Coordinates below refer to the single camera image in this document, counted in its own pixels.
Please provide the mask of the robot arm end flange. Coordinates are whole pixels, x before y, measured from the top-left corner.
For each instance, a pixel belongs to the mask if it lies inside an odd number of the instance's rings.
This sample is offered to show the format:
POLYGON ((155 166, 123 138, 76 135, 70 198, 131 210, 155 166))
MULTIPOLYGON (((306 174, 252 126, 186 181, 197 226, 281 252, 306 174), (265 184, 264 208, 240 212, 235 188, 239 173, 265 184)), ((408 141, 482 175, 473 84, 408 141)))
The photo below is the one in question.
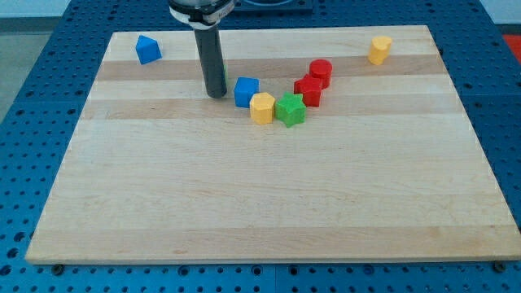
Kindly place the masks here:
POLYGON ((193 29, 207 30, 220 23, 236 0, 168 0, 172 17, 193 29))

